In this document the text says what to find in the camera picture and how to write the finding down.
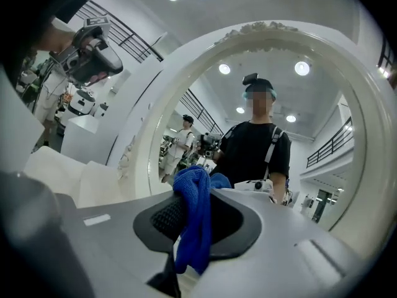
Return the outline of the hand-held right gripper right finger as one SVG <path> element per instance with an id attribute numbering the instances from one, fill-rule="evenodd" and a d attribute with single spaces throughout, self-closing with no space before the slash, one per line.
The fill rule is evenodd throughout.
<path id="1" fill-rule="evenodd" d="M 362 260 L 307 217 L 264 194 L 215 192 L 252 209 L 262 229 L 240 257 L 212 262 L 192 298 L 341 298 L 358 280 Z"/>

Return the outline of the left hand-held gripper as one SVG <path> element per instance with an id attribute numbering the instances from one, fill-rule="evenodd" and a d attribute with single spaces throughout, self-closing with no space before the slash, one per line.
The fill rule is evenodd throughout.
<path id="1" fill-rule="evenodd" d="M 106 40 L 110 30 L 107 16 L 84 19 L 72 44 L 61 53 L 50 52 L 50 58 L 78 86 L 87 86 L 93 75 L 117 75 L 123 63 Z"/>

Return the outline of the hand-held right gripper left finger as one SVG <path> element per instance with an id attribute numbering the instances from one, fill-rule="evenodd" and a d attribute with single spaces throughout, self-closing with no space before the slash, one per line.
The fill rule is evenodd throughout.
<path id="1" fill-rule="evenodd" d="M 170 204 L 171 193 L 80 209 L 65 194 L 57 194 L 56 200 L 95 298 L 181 297 L 173 242 L 143 214 Z"/>

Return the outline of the white framed round mirror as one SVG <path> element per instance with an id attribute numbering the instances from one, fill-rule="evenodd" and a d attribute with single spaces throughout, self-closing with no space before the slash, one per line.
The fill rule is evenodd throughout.
<path id="1" fill-rule="evenodd" d="M 218 60 L 272 42 L 290 42 L 330 60 L 349 85 L 342 92 L 355 125 L 352 179 L 336 208 L 320 226 L 361 256 L 370 256 L 397 232 L 397 98 L 364 51 L 340 32 L 287 20 L 248 22 L 210 32 L 181 47 L 162 63 L 148 65 L 140 77 L 156 73 L 142 98 L 152 104 L 133 136 L 128 176 L 120 187 L 134 198 L 158 192 L 159 152 L 165 120 L 187 88 Z"/>

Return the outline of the blue cloth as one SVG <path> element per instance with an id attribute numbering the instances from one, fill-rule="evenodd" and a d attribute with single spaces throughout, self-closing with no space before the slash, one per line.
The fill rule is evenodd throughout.
<path id="1" fill-rule="evenodd" d="M 182 196 L 187 208 L 174 262 L 176 273 L 185 273 L 188 266 L 198 274 L 206 270 L 212 244 L 211 190 L 230 187 L 226 176 L 221 173 L 210 176 L 197 165 L 175 175 L 173 190 Z"/>

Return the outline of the person's left forearm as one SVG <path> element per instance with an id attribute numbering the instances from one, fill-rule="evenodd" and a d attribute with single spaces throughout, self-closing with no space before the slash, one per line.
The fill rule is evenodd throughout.
<path id="1" fill-rule="evenodd" d="M 63 22 L 57 17 L 52 16 L 41 37 L 33 44 L 32 49 L 35 51 L 61 53 L 68 48 L 76 34 L 75 31 L 62 29 L 59 24 Z"/>

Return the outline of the white dressing table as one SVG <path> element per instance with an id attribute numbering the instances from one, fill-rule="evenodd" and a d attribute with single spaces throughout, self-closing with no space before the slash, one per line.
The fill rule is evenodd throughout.
<path id="1" fill-rule="evenodd" d="M 84 164 L 48 147 L 29 156 L 24 173 L 46 184 L 54 193 L 70 196 L 77 208 L 126 201 L 115 169 L 93 161 Z"/>

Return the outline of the person's left hand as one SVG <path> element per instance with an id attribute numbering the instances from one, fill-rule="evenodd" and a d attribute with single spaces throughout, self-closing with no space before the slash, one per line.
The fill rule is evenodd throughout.
<path id="1" fill-rule="evenodd" d="M 87 86 L 88 86 L 88 87 L 89 87 L 89 86 L 92 86 L 93 84 L 96 84 L 96 83 L 98 83 L 99 81 L 101 81 L 101 80 L 103 80 L 103 79 L 106 79 L 107 77 L 108 77 L 108 75 L 107 75 L 106 72 L 100 72 L 100 73 L 98 73 L 98 74 L 96 74 L 96 75 L 93 75 L 93 76 L 90 78 L 89 84 L 88 84 Z"/>

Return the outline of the white wheeled robot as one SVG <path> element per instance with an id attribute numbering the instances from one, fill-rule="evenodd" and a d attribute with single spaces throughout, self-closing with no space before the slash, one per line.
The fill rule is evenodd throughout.
<path id="1" fill-rule="evenodd" d="M 60 121 L 57 126 L 57 134 L 60 136 L 64 135 L 69 119 L 88 115 L 94 107 L 95 101 L 96 100 L 92 93 L 84 88 L 78 89 L 72 96 L 71 101 L 68 103 L 65 111 L 60 117 Z"/>

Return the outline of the white low counter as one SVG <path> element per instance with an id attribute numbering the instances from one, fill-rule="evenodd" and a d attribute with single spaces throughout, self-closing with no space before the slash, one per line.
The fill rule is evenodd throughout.
<path id="1" fill-rule="evenodd" d="M 87 163 L 86 152 L 97 131 L 98 124 L 99 120 L 89 114 L 70 118 L 66 124 L 61 154 Z"/>

